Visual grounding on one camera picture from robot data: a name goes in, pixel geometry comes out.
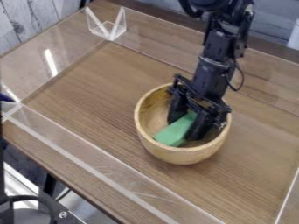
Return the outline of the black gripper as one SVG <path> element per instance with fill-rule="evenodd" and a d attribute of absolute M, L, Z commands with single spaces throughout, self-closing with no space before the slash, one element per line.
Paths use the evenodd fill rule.
<path fill-rule="evenodd" d="M 235 68 L 231 60 L 217 62 L 200 56 L 192 78 L 187 79 L 180 74 L 173 76 L 167 122 L 173 123 L 187 114 L 188 110 L 196 113 L 185 135 L 188 141 L 201 140 L 212 125 L 220 125 L 227 120 L 225 116 L 231 112 L 231 107 L 223 101 L 223 95 Z"/>

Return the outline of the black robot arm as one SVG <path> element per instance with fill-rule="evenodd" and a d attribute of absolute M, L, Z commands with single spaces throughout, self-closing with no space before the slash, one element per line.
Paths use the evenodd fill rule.
<path fill-rule="evenodd" d="M 248 47 L 248 31 L 253 20 L 253 0 L 179 0 L 188 16 L 208 16 L 203 38 L 203 51 L 193 76 L 173 76 L 172 95 L 167 122 L 176 122 L 189 111 L 193 122 L 184 137 L 188 141 L 203 139 L 212 128 L 224 128 L 231 107 L 223 96 L 235 72 L 237 59 Z"/>

